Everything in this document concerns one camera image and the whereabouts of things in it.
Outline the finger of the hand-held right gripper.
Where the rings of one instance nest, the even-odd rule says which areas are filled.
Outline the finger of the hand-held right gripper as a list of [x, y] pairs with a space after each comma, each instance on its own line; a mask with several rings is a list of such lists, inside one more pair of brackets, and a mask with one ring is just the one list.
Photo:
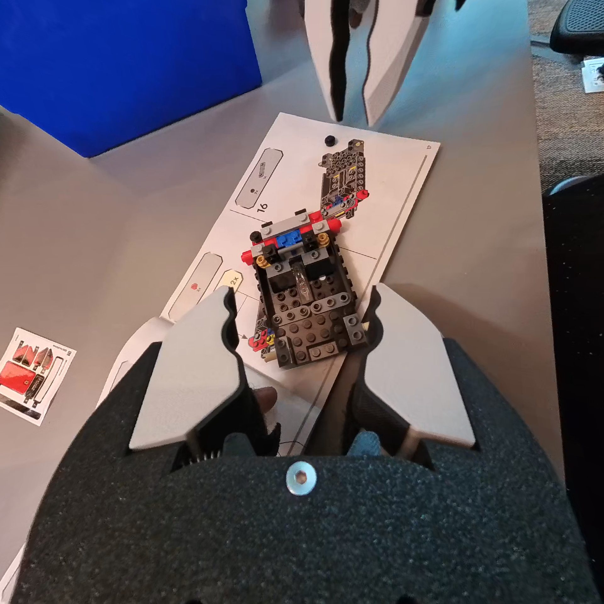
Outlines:
[[362, 88], [367, 124], [386, 113], [410, 69], [435, 1], [376, 1]]
[[344, 115], [349, 7], [349, 1], [305, 1], [310, 53], [329, 115], [335, 122], [341, 122]]

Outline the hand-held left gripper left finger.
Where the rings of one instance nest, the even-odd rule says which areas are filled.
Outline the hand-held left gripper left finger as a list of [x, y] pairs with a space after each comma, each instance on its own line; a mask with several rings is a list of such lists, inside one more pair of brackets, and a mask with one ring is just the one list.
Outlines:
[[236, 351], [236, 315], [233, 288], [220, 286], [170, 328], [132, 432], [131, 450], [189, 440], [248, 389]]

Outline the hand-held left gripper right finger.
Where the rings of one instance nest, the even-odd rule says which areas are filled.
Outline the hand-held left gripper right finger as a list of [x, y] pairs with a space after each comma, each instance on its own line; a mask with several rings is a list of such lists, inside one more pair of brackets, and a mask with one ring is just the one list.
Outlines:
[[476, 444], [442, 334], [379, 283], [367, 309], [368, 347], [351, 391], [351, 453], [419, 456], [427, 443]]

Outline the black lego car model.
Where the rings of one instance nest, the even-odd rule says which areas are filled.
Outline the black lego car model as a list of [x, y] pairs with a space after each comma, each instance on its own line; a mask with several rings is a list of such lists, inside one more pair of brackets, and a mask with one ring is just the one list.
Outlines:
[[249, 347], [291, 369], [358, 350], [366, 327], [357, 294], [336, 241], [342, 227], [326, 212], [299, 210], [250, 234], [241, 254], [260, 294]]

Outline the person's left hand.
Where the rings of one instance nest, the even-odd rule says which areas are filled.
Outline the person's left hand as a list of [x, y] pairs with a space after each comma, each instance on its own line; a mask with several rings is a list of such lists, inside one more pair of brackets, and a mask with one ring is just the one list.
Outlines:
[[251, 409], [255, 414], [265, 416], [276, 405], [278, 393], [274, 387], [251, 389]]

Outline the black mesh office chair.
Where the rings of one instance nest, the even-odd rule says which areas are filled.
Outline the black mesh office chair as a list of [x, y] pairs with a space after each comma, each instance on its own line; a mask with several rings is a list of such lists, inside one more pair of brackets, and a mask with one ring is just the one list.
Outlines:
[[603, 1], [567, 1], [550, 35], [550, 48], [561, 54], [603, 56]]

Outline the lego instruction booklet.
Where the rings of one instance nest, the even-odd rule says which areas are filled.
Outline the lego instruction booklet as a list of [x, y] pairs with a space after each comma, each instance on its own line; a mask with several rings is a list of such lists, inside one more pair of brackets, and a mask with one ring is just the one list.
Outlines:
[[[328, 135], [336, 137], [334, 147], [325, 146]], [[369, 197], [360, 201], [351, 219], [341, 218], [337, 242], [358, 295], [359, 311], [366, 310], [371, 288], [381, 280], [440, 144], [280, 113], [160, 316], [141, 326], [120, 351], [97, 405], [149, 343], [161, 340], [193, 304], [222, 284], [224, 276], [233, 278], [238, 273], [238, 354], [246, 365], [248, 382], [253, 388], [272, 385], [278, 391], [278, 402], [267, 419], [269, 429], [276, 422], [282, 426], [280, 455], [302, 452], [344, 355], [285, 370], [254, 352], [248, 339], [254, 334], [260, 294], [253, 269], [240, 256], [251, 247], [249, 234], [261, 224], [285, 220], [303, 208], [320, 209], [326, 172], [320, 166], [322, 157], [344, 151], [351, 140], [358, 140], [353, 147], [364, 151], [361, 184]]]

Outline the lego sticker sheet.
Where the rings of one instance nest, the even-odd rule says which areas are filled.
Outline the lego sticker sheet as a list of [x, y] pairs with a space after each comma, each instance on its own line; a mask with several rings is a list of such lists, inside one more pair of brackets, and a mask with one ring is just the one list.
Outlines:
[[40, 426], [77, 351], [24, 328], [1, 355], [1, 408]]

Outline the white floor power outlet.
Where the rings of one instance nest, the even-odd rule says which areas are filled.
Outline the white floor power outlet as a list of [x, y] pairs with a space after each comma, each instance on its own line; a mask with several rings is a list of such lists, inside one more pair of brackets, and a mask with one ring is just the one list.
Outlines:
[[586, 94], [603, 92], [603, 57], [585, 59], [581, 72]]

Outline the blue storage box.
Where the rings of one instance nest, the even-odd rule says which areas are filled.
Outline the blue storage box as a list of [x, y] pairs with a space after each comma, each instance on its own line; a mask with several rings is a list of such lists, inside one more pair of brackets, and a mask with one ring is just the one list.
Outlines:
[[91, 158], [261, 85], [247, 1], [1, 1], [1, 106]]

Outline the dark speckled chair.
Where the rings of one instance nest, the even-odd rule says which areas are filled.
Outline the dark speckled chair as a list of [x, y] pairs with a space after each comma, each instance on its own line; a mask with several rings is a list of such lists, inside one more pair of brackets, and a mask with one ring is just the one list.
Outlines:
[[565, 481], [574, 505], [603, 498], [603, 174], [542, 198]]

